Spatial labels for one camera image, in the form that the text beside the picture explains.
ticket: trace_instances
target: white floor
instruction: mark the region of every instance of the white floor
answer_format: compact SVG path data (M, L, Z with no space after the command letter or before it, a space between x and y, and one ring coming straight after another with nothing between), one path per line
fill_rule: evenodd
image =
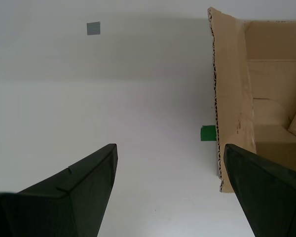
M0 1L0 191L117 143L100 237L252 237L200 128L214 124L207 8L296 18L296 1L262 2Z

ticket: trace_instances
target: green block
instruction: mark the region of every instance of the green block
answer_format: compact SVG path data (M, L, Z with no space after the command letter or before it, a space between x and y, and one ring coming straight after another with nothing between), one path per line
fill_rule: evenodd
M201 141L216 141L216 127L215 125L202 126Z

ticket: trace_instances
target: cardboard flap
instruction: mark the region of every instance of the cardboard flap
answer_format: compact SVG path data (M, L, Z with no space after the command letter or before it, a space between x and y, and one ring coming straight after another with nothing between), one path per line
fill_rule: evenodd
M249 60L296 60L296 21L250 21L245 31Z
M216 126L221 191L232 192L221 157L227 143L255 152L253 99L248 75L244 24L214 8L209 9L214 38Z

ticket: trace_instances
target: open cardboard box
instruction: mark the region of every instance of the open cardboard box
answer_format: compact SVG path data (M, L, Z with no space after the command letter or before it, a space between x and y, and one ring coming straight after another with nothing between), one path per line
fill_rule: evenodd
M296 21L243 21L209 9L214 38L221 191L233 192L223 162L235 144L296 171Z

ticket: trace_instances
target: gray square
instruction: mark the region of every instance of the gray square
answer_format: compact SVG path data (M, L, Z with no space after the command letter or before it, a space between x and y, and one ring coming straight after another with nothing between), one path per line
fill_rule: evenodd
M100 22L87 23L87 34L89 36L100 34Z

